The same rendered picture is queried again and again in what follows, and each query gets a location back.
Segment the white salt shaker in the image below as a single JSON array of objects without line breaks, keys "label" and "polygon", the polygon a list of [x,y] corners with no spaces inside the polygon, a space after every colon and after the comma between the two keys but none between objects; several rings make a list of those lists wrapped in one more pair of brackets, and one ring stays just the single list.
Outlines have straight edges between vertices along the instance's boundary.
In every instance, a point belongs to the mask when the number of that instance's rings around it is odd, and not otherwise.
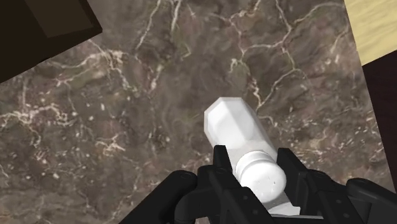
[{"label": "white salt shaker", "polygon": [[212,146],[224,145],[232,173],[252,190],[271,214],[293,216],[300,208],[278,202],[286,175],[277,165],[277,150],[256,113],[240,97],[220,97],[204,112],[204,132]]}]

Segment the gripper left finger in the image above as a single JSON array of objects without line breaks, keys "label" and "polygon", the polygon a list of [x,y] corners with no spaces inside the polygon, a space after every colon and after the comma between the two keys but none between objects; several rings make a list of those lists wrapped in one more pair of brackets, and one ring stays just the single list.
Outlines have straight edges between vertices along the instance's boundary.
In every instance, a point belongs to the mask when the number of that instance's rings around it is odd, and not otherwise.
[{"label": "gripper left finger", "polygon": [[170,173],[119,224],[273,224],[253,192],[232,174],[224,146],[215,146],[213,163]]}]

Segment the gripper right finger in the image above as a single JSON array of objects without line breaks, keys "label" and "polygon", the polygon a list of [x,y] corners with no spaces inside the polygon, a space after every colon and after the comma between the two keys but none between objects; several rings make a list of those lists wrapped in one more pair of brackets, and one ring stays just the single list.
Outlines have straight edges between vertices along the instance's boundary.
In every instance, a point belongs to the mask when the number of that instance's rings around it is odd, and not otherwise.
[{"label": "gripper right finger", "polygon": [[280,148],[277,164],[287,183],[284,192],[300,217],[277,217],[277,224],[397,224],[397,194],[363,178],[345,185],[322,171],[308,169],[288,148]]}]

